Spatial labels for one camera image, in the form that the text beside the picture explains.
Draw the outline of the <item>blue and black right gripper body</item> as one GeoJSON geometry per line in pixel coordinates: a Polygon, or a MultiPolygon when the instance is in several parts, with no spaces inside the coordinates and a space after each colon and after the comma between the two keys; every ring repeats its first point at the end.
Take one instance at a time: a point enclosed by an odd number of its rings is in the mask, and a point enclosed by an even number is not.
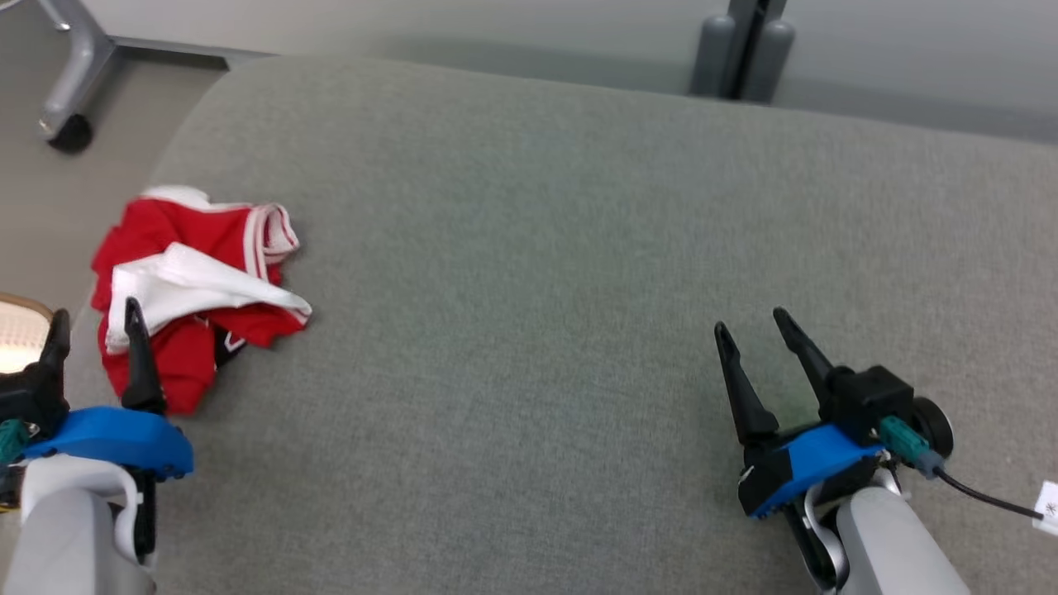
{"type": "Polygon", "coordinates": [[[926,397],[912,400],[909,421],[884,416],[868,430],[861,445],[835,423],[817,423],[789,438],[745,452],[737,495],[748,517],[768,517],[820,483],[842,477],[858,464],[878,466],[888,451],[914,468],[945,462],[955,449],[955,432],[940,405],[926,397]]]}

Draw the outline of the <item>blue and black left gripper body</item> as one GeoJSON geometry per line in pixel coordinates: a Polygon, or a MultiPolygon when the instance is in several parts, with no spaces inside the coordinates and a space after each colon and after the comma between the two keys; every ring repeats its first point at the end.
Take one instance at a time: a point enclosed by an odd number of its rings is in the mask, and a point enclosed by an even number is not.
{"type": "Polygon", "coordinates": [[[22,457],[24,522],[47,497],[63,491],[124,495],[113,541],[129,560],[156,558],[156,485],[195,471],[193,446],[176,425],[117,407],[72,411],[56,436],[28,445],[22,457]]]}

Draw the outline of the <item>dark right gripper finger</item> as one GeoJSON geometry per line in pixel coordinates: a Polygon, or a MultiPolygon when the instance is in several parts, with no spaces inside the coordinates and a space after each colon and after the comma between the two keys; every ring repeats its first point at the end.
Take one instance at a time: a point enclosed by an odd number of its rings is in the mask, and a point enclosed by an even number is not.
{"type": "Polygon", "coordinates": [[[760,402],[755,387],[752,387],[741,365],[736,340],[724,321],[714,325],[714,338],[738,444],[749,449],[759,443],[771,440],[779,432],[777,417],[760,402]]]}
{"type": "Polygon", "coordinates": [[[817,403],[820,407],[827,407],[831,399],[827,378],[834,369],[834,365],[785,308],[776,307],[772,309],[772,317],[787,350],[796,355],[798,362],[808,377],[817,403]]]}

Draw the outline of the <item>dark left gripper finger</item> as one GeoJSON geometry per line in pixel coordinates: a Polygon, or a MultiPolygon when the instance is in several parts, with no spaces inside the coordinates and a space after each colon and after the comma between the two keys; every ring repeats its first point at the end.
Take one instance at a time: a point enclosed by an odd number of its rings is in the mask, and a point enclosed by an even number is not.
{"type": "Polygon", "coordinates": [[[122,392],[122,407],[156,415],[165,415],[167,402],[156,368],[149,327],[135,298],[125,302],[124,331],[128,338],[128,384],[122,392]]]}
{"type": "Polygon", "coordinates": [[[37,362],[38,391],[61,391],[63,389],[63,362],[69,355],[69,333],[71,317],[60,308],[50,319],[45,345],[37,362]]]}

